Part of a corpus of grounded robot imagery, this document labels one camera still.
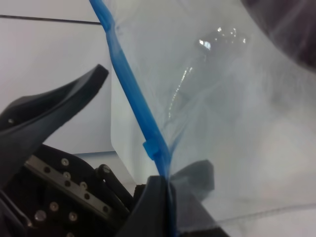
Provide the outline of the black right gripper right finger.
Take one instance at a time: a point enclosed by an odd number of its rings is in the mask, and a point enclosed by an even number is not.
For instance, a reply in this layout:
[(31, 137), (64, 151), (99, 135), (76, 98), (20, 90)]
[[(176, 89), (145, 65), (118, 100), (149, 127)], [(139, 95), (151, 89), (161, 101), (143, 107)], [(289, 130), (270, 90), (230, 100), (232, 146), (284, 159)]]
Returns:
[(214, 168), (210, 161), (194, 162), (168, 181), (151, 176), (138, 185), (133, 209), (118, 237), (226, 237), (201, 202), (213, 191)]

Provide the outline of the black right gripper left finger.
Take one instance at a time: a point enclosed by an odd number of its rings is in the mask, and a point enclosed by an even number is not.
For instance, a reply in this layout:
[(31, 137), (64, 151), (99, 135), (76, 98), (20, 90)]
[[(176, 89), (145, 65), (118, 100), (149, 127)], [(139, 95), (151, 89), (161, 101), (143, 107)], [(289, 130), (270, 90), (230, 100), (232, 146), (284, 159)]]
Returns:
[(25, 161), (57, 129), (79, 113), (102, 88), (109, 72), (97, 65), (57, 89), (24, 96), (0, 115), (0, 186), (3, 188)]

